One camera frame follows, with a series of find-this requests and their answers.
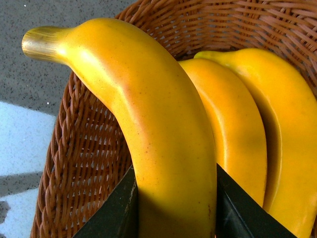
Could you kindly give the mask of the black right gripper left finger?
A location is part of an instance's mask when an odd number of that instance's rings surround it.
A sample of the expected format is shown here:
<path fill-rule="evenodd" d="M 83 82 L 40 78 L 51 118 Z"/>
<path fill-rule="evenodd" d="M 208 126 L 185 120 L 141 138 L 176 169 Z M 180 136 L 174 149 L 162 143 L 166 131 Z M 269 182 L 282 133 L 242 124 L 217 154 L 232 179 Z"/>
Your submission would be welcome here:
<path fill-rule="evenodd" d="M 136 238 L 138 188 L 132 166 L 101 208 L 74 235 L 75 238 Z"/>

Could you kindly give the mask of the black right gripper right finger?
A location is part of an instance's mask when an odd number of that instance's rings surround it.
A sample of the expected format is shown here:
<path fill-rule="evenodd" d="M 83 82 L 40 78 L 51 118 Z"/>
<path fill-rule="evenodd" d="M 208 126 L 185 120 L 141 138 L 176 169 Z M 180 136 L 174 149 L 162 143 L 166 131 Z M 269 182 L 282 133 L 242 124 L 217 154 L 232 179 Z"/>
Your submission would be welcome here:
<path fill-rule="evenodd" d="M 293 238 L 217 165 L 217 238 Z"/>

